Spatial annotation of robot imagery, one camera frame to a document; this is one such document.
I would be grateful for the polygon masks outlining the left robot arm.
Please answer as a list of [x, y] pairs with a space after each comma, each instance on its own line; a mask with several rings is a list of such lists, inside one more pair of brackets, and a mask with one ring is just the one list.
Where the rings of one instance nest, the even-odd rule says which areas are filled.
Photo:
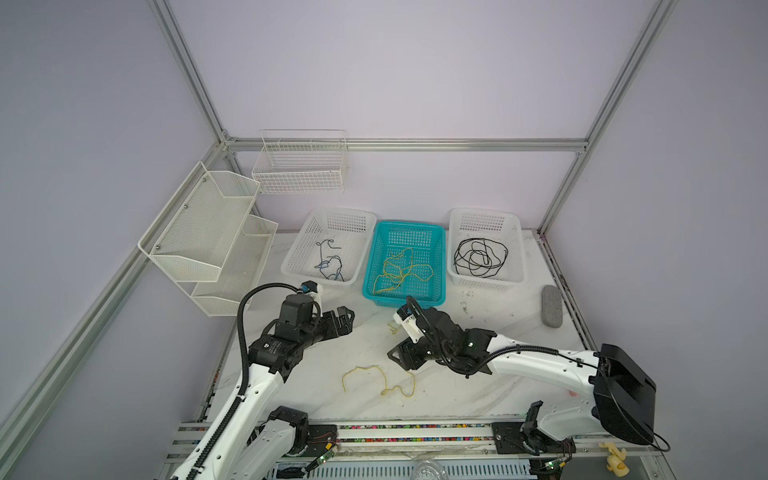
[[[246, 307], [254, 296], [269, 289], [286, 289], [290, 294], [283, 300], [279, 316], [249, 344], [244, 327]], [[306, 413], [281, 406], [265, 423], [260, 418], [308, 348], [352, 333], [354, 311], [345, 306], [324, 311], [321, 296], [321, 286], [313, 281], [299, 287], [267, 283], [244, 295], [236, 314], [239, 380], [228, 405], [173, 472], [173, 479], [263, 479], [280, 458], [305, 450]]]

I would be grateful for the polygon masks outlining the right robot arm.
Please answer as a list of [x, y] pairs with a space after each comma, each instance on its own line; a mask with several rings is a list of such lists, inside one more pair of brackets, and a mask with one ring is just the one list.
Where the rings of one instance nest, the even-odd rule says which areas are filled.
[[434, 362], [466, 379], [520, 376], [574, 393], [552, 406], [531, 403], [513, 438], [526, 453], [540, 455], [576, 436], [598, 433], [656, 451], [670, 449], [654, 431], [655, 382], [616, 345], [603, 344], [597, 351], [533, 345], [488, 329], [464, 329], [447, 313], [423, 309], [414, 299], [393, 319], [407, 337], [387, 356], [405, 371]]

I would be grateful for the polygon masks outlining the white plastic basket left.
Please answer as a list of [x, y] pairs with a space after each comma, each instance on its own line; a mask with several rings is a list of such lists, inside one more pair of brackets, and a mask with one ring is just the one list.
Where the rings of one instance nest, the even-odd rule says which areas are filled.
[[367, 211], [314, 209], [281, 264], [281, 273], [317, 283], [349, 287], [358, 278], [377, 223]]

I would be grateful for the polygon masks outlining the white plastic basket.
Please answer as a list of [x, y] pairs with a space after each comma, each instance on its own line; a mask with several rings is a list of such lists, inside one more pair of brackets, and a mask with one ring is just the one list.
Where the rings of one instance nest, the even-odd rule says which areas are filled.
[[367, 211], [314, 209], [281, 264], [281, 273], [317, 283], [349, 287], [358, 278], [377, 223]]
[[527, 282], [523, 231], [512, 213], [452, 209], [447, 248], [447, 273], [456, 285], [509, 291]]

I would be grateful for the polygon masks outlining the teal plastic basket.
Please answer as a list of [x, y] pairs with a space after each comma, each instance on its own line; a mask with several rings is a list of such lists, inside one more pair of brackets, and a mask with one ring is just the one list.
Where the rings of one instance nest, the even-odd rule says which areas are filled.
[[374, 229], [362, 294], [380, 307], [399, 308], [407, 296], [424, 308], [440, 306], [446, 300], [446, 258], [443, 227], [381, 221]]

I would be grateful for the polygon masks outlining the white plastic basket right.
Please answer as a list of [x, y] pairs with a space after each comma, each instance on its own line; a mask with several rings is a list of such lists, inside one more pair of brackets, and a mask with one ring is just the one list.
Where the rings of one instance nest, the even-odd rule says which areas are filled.
[[512, 213], [452, 209], [447, 248], [447, 273], [456, 285], [509, 291], [527, 282], [523, 231]]

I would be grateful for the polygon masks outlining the grey oval stone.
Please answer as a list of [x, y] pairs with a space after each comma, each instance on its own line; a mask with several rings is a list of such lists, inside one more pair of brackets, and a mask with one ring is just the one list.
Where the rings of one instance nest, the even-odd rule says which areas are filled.
[[563, 325], [563, 300], [556, 286], [542, 288], [540, 315], [542, 324], [549, 328], [559, 329]]

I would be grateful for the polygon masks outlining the small yellow figure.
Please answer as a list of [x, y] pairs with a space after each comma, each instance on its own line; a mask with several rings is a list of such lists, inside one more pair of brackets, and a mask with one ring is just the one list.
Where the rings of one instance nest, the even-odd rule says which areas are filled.
[[599, 447], [608, 452], [606, 468], [609, 472], [618, 478], [623, 478], [629, 474], [630, 469], [626, 464], [628, 452], [625, 448], [619, 448], [613, 442], [601, 442]]

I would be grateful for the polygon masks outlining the white mesh wall shelf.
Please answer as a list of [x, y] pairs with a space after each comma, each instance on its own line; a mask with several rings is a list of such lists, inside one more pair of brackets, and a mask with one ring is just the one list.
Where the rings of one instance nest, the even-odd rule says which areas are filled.
[[138, 249], [209, 317], [233, 317], [255, 288], [278, 224], [255, 213], [260, 183], [198, 163]]

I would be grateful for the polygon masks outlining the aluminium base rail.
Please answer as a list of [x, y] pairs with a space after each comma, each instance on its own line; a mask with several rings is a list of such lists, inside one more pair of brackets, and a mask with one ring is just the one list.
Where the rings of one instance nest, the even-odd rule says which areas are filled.
[[[308, 423], [304, 451], [280, 458], [263, 479], [661, 479], [646, 447], [601, 435], [576, 437], [540, 455], [516, 447], [517, 422]], [[613, 442], [627, 476], [606, 468]]]

